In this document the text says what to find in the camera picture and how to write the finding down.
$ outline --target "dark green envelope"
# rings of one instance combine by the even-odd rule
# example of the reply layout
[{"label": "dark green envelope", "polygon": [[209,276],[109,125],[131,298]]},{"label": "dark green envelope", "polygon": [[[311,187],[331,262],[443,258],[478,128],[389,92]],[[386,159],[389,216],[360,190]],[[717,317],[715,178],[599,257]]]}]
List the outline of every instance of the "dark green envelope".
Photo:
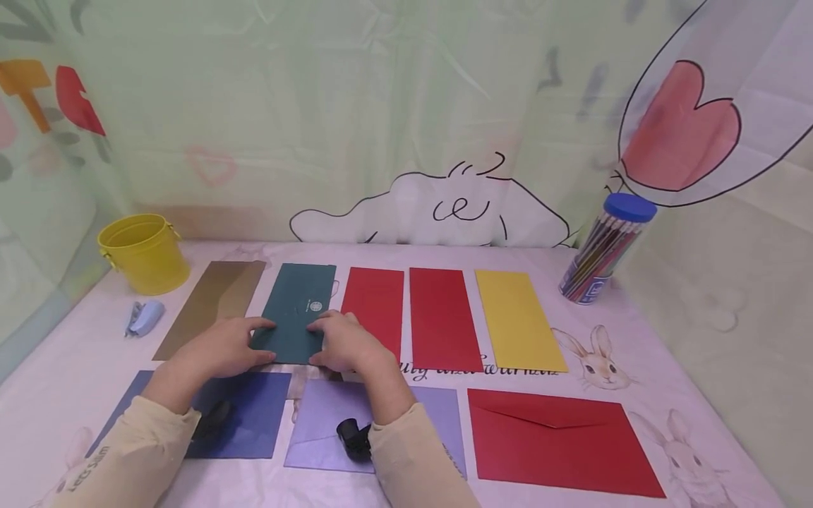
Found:
[{"label": "dark green envelope", "polygon": [[335,275],[333,265],[284,263],[263,310],[276,328],[254,332],[251,348],[274,351],[277,363],[307,364],[322,350],[322,334],[305,327],[329,308]]}]

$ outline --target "sheer curtain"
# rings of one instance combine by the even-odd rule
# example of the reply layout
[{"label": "sheer curtain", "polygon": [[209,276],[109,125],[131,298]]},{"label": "sheer curtain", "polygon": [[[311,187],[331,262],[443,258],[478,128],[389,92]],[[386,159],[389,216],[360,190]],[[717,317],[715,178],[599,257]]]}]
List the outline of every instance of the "sheer curtain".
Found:
[{"label": "sheer curtain", "polygon": [[3,0],[0,379],[105,271],[95,234],[122,214],[552,247],[623,190],[662,210],[622,282],[801,501],[811,5]]}]

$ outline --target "yellow bucket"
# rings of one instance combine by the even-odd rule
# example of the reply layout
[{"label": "yellow bucket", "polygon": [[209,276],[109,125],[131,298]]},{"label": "yellow bucket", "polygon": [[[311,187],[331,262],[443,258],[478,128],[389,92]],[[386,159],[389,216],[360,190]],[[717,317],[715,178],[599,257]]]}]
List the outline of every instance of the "yellow bucket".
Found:
[{"label": "yellow bucket", "polygon": [[189,277],[189,264],[180,254],[180,235],[161,215],[130,215],[104,228],[97,238],[99,252],[121,271],[137,292],[167,293]]}]

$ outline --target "table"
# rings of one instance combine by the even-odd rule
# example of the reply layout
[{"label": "table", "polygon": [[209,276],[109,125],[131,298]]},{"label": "table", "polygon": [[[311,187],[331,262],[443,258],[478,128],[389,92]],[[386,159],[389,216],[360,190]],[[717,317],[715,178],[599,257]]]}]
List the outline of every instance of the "table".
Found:
[{"label": "table", "polygon": [[[556,284],[573,250],[225,241],[185,242],[182,250],[192,267],[191,275],[183,286],[158,297],[167,311],[148,336],[122,337],[133,301],[144,297],[134,294],[121,274],[111,272],[0,385],[0,504],[31,506],[59,484],[66,461],[84,454],[84,450],[72,447],[81,447],[83,441],[95,437],[137,371],[158,366],[152,356],[210,261],[261,259],[267,268],[249,315],[262,312],[282,263],[337,265],[339,285],[331,301],[333,308],[341,306],[351,266],[464,271],[480,350],[486,355],[485,363],[490,364],[486,373],[454,375],[413,368],[409,361],[409,298],[404,302],[402,370],[410,384],[458,390],[469,483],[483,506],[689,506],[689,497],[664,450],[634,422],[668,499],[479,480],[466,388],[619,402],[627,412],[645,415],[667,437],[669,412],[678,410],[691,428],[691,446],[717,470],[713,474],[737,506],[782,506],[773,488],[617,284],[606,287],[592,306],[572,304],[558,294]],[[605,325],[613,361],[634,382],[624,389],[596,388],[585,382],[579,359],[567,350],[563,351],[570,368],[566,374],[493,367],[488,328],[478,311],[481,304],[474,269],[526,271],[550,325],[573,335],[585,348],[589,349],[591,329]],[[293,403],[287,401],[272,459],[187,460],[163,506],[386,506],[373,475],[283,467],[293,431],[292,413]]]}]

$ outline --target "blue lid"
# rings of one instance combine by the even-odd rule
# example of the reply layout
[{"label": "blue lid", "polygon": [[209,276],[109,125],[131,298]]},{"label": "blue lid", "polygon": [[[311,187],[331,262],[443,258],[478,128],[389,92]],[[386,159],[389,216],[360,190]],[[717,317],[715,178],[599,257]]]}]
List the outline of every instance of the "blue lid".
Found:
[{"label": "blue lid", "polygon": [[658,207],[635,194],[612,193],[604,200],[604,211],[630,222],[649,222]]}]

